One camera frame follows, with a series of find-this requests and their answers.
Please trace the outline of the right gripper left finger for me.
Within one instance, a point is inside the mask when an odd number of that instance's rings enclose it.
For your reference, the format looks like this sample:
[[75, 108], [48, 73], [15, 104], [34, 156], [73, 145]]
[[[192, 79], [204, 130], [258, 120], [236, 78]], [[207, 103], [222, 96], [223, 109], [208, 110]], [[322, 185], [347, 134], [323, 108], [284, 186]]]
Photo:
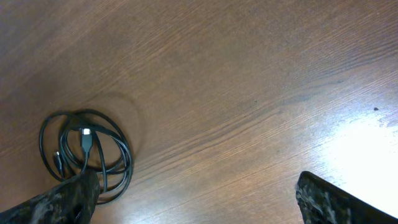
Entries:
[[1, 213], [1, 223], [89, 223], [100, 195], [93, 170], [86, 170], [61, 184]]

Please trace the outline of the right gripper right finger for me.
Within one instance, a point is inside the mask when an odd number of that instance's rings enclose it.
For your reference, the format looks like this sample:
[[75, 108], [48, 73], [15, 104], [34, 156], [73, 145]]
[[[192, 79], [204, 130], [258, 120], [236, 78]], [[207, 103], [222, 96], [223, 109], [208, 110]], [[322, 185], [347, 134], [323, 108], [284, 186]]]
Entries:
[[305, 224], [397, 224], [397, 218], [309, 171], [300, 174], [295, 196]]

